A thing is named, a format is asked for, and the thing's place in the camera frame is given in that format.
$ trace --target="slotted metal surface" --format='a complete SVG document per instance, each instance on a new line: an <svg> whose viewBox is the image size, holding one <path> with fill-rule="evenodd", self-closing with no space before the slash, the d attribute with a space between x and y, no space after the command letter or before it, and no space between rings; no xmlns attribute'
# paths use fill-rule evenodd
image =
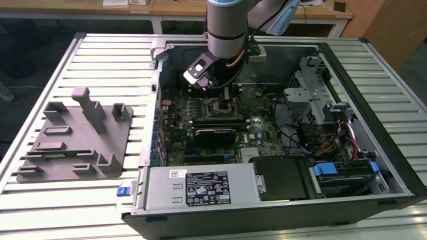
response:
<svg viewBox="0 0 427 240"><path fill-rule="evenodd" d="M116 188L123 181L138 177L142 141L148 134L147 111L150 104L151 45L154 40L200 41L199 36L88 34L75 39L59 64L48 87L41 94L23 130L1 162L0 181L0 235L4 239L142 239L120 220L116 213ZM271 38L268 42L327 42L339 58L363 96L391 134L416 173L427 183L427 114L407 85L390 70L368 44L358 39ZM332 80L339 97L336 82ZM45 183L16 182L13 172L24 164L21 156L31 149L44 123L47 101L63 101L76 106L70 98L72 87L90 87L92 99L103 106L124 103L134 107L126 171L115 179ZM123 199L131 207L132 197ZM235 234L194 239L280 240L306 239L426 239L427 202L402 210L383 212L358 224L315 227L286 231Z"/></svg>

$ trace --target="motherboard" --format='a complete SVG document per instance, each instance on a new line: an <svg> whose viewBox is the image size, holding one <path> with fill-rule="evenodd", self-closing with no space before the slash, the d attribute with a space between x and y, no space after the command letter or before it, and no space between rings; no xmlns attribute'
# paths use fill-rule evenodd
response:
<svg viewBox="0 0 427 240"><path fill-rule="evenodd" d="M226 102L191 89L168 92L162 101L167 165L247 163L251 157L284 155L276 98L263 86L239 86Z"/></svg>

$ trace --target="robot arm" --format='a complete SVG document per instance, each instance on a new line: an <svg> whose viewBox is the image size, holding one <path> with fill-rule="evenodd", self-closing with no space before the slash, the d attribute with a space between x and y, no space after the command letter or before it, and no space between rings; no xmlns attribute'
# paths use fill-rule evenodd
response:
<svg viewBox="0 0 427 240"><path fill-rule="evenodd" d="M184 77L195 88L220 89L242 72L250 40L259 30L282 35L300 0L208 0L208 51L187 68ZM256 28L251 36L248 26Z"/></svg>

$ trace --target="blue latch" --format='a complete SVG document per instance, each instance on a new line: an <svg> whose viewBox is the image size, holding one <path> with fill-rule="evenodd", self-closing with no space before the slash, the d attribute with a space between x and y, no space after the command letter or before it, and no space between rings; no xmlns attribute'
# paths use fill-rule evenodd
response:
<svg viewBox="0 0 427 240"><path fill-rule="evenodd" d="M314 175L332 175L338 174L335 164L334 163L319 163L312 167Z"/></svg>
<svg viewBox="0 0 427 240"><path fill-rule="evenodd" d="M118 197L127 197L131 196L131 187L130 186L120 186L118 187Z"/></svg>
<svg viewBox="0 0 427 240"><path fill-rule="evenodd" d="M374 173L375 174L379 173L380 172L380 168L379 168L379 165L376 164L376 162L371 161L368 164L371 165Z"/></svg>
<svg viewBox="0 0 427 240"><path fill-rule="evenodd" d="M162 114L162 110L158 107L155 108L154 114L156 117L159 117Z"/></svg>
<svg viewBox="0 0 427 240"><path fill-rule="evenodd" d="M151 159L151 160L156 160L156 158L158 158L158 153L151 152L151 154L150 154L150 159Z"/></svg>
<svg viewBox="0 0 427 240"><path fill-rule="evenodd" d="M154 134L152 134L152 140L154 140L154 141L158 141L158 138L159 138L159 134L158 134L158 133L154 133Z"/></svg>

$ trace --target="power supply label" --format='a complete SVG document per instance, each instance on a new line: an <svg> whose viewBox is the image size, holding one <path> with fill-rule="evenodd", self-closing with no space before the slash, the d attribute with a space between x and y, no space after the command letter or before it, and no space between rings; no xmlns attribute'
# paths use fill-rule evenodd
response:
<svg viewBox="0 0 427 240"><path fill-rule="evenodd" d="M186 174L186 203L188 207L231 204L226 171Z"/></svg>

